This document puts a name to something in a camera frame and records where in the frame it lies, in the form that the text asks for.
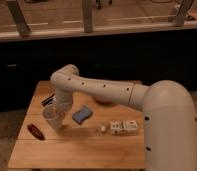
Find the black wall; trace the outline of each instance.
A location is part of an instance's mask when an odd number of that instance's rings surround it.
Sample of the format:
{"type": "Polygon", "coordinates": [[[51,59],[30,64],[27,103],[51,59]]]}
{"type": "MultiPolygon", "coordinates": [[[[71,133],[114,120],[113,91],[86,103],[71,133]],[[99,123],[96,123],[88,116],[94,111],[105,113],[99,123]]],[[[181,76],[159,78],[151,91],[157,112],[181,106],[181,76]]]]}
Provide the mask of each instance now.
{"type": "Polygon", "coordinates": [[[0,110],[27,108],[37,82],[68,63],[85,77],[197,90],[197,29],[0,43],[0,110]]]}

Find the clear plastic cup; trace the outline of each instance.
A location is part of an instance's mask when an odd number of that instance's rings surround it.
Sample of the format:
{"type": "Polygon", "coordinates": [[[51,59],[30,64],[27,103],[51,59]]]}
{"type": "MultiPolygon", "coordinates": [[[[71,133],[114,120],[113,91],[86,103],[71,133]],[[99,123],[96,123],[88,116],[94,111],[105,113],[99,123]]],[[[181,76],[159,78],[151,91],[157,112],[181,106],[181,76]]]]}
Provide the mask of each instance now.
{"type": "Polygon", "coordinates": [[[53,105],[46,106],[42,115],[54,130],[58,130],[62,127],[64,114],[57,113],[53,105]]]}

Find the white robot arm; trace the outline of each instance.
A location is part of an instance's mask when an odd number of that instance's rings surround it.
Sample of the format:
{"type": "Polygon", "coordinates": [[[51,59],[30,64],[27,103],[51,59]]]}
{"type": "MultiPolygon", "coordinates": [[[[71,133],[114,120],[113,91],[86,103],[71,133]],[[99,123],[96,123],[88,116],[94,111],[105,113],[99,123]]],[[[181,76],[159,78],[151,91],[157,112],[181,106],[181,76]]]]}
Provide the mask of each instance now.
{"type": "Polygon", "coordinates": [[[197,115],[191,95],[180,84],[151,86],[79,77],[74,65],[54,72],[54,105],[69,110],[73,91],[99,95],[143,112],[147,171],[197,171],[197,115]]]}

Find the floor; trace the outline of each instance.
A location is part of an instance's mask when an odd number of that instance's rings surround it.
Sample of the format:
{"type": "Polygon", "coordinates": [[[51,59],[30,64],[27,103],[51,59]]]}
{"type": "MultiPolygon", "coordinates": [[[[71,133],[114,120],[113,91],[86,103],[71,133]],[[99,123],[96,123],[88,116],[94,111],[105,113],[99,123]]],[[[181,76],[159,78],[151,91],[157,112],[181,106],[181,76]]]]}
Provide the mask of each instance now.
{"type": "MultiPolygon", "coordinates": [[[[80,28],[83,25],[82,0],[18,2],[32,30],[80,28]]],[[[175,4],[174,0],[113,0],[113,4],[109,6],[108,0],[102,0],[102,9],[98,10],[95,1],[92,1],[93,24],[107,26],[167,21],[175,4]]],[[[5,0],[0,0],[0,32],[6,31],[16,31],[16,26],[5,0]]]]}
{"type": "MultiPolygon", "coordinates": [[[[191,92],[191,94],[197,109],[197,91],[191,92]]],[[[25,109],[0,112],[0,171],[30,171],[29,169],[7,169],[7,163],[25,117],[25,113],[25,109]]]]}

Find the blue sponge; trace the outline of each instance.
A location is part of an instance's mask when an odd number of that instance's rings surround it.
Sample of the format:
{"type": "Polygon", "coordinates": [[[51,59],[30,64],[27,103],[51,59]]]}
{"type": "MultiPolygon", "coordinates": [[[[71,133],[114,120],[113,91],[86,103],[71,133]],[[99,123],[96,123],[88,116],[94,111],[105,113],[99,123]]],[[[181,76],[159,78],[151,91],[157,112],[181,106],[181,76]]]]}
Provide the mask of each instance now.
{"type": "Polygon", "coordinates": [[[82,124],[82,122],[89,118],[93,114],[92,110],[90,110],[87,106],[83,106],[79,111],[75,112],[72,115],[72,118],[75,122],[77,122],[79,125],[82,124]]]}

